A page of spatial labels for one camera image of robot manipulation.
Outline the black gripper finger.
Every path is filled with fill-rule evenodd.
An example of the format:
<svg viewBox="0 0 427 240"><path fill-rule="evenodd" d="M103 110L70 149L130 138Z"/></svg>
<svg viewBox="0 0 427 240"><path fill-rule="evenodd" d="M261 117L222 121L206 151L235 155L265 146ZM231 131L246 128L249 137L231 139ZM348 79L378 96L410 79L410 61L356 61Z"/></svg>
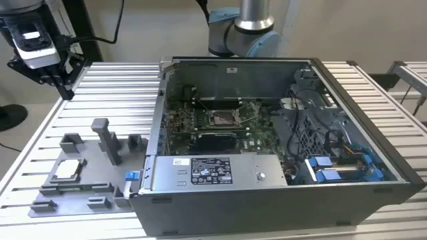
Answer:
<svg viewBox="0 0 427 240"><path fill-rule="evenodd" d="M45 67L37 69L30 68L19 56L15 56L9 61L7 66L38 84L57 86L49 70Z"/></svg>
<svg viewBox="0 0 427 240"><path fill-rule="evenodd" d="M50 66L53 84L63 100L75 96L74 85L85 68L85 56L67 50L61 54L61 62Z"/></svg>

